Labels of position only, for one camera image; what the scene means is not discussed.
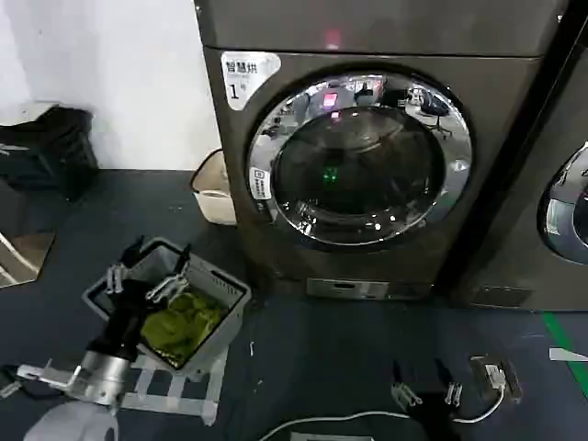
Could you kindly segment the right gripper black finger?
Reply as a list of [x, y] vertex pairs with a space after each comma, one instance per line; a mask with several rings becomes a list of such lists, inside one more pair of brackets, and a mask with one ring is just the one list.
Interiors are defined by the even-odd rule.
[[391, 395], [401, 408], [421, 406], [423, 400], [402, 380], [401, 366], [397, 361], [392, 364]]
[[448, 367], [440, 358], [435, 360], [437, 374], [443, 384], [446, 386], [444, 402], [446, 405], [460, 405], [460, 397], [462, 393], [462, 384], [454, 380]]

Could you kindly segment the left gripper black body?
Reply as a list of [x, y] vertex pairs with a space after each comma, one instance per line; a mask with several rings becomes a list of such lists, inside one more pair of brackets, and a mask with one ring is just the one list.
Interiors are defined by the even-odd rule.
[[153, 304], [146, 299], [152, 284], [126, 279], [123, 290], [114, 296], [114, 311], [102, 333], [89, 344], [89, 350], [133, 363], [138, 356], [141, 328]]

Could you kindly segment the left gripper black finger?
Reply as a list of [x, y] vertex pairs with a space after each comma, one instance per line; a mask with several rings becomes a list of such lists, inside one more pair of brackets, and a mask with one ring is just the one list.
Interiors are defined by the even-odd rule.
[[123, 251], [118, 262], [107, 269], [106, 293], [108, 295], [119, 294], [123, 291], [123, 280], [126, 278], [130, 268], [139, 259], [144, 240], [144, 237], [138, 237], [134, 243]]
[[148, 302], [158, 303], [164, 299], [174, 299], [186, 289], [189, 285], [186, 273], [191, 261], [190, 253], [191, 245], [189, 244], [180, 253], [172, 274], [145, 294]]

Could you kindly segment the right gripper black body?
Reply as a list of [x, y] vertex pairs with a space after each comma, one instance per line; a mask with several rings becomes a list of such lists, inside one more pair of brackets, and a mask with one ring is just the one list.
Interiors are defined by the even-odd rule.
[[407, 410], [408, 415], [424, 430], [452, 430], [452, 416], [456, 410], [453, 392], [450, 390], [424, 392]]

